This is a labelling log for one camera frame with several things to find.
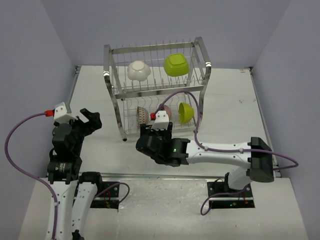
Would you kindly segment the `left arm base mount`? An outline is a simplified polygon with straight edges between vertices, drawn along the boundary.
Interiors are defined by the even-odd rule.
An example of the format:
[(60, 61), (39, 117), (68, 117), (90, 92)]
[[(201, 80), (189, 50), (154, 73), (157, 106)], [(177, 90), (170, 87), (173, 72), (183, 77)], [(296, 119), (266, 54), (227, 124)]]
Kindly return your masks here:
[(110, 188), (99, 197), (95, 198), (90, 207), (92, 209), (119, 209), (119, 186)]

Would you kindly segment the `pink floral bowl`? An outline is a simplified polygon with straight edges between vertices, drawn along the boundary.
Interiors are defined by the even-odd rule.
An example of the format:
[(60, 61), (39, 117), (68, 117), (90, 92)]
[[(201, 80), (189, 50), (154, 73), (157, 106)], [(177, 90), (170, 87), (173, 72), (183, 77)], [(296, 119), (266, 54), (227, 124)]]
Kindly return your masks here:
[(161, 110), (161, 111), (166, 111), (166, 113), (167, 113), (167, 115), (168, 115), (168, 117), (169, 117), (169, 120), (172, 119), (172, 111), (171, 111), (171, 108), (170, 108), (168, 105), (164, 104), (164, 105), (160, 108), (160, 110)]

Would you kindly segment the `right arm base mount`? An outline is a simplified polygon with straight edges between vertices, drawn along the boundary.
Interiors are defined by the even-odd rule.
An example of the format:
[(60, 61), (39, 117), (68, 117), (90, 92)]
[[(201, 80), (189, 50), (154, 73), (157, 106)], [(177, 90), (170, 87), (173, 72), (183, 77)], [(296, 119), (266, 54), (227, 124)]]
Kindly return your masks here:
[[(224, 181), (220, 178), (207, 182), (208, 196), (224, 193)], [(238, 194), (211, 197), (208, 204), (212, 209), (250, 209), (255, 208), (251, 185)]]

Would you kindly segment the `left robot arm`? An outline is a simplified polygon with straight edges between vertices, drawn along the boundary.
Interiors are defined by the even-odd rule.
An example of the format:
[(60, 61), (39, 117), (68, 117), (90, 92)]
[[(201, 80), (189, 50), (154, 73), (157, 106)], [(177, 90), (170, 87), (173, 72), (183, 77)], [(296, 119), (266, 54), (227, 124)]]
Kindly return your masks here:
[(98, 112), (83, 108), (80, 113), (87, 122), (72, 115), (64, 104), (53, 110), (53, 148), (47, 166), (47, 181), (52, 190), (47, 240), (82, 240), (81, 231), (91, 202), (104, 190), (100, 173), (79, 175), (83, 141), (102, 128)]

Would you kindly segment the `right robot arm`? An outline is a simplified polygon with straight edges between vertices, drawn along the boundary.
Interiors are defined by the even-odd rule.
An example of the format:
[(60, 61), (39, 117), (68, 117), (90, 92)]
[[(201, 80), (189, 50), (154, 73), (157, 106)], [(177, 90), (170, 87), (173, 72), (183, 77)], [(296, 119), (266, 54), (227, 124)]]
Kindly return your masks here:
[(252, 137), (249, 142), (236, 144), (197, 144), (188, 138), (173, 138), (172, 128), (172, 122), (161, 130), (142, 124), (136, 150), (159, 165), (171, 167), (199, 163), (235, 166), (224, 177), (222, 193), (230, 197), (251, 182), (274, 181), (273, 158), (268, 153), (271, 149), (261, 138)]

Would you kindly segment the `brown patterned bowl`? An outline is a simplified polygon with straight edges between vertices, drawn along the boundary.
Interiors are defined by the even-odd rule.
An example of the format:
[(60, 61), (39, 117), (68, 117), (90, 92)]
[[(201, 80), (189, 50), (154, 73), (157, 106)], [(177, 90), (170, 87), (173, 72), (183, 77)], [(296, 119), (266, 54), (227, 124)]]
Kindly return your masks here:
[(141, 106), (136, 108), (136, 124), (138, 130), (140, 130), (141, 125), (149, 124), (149, 112), (146, 108)]

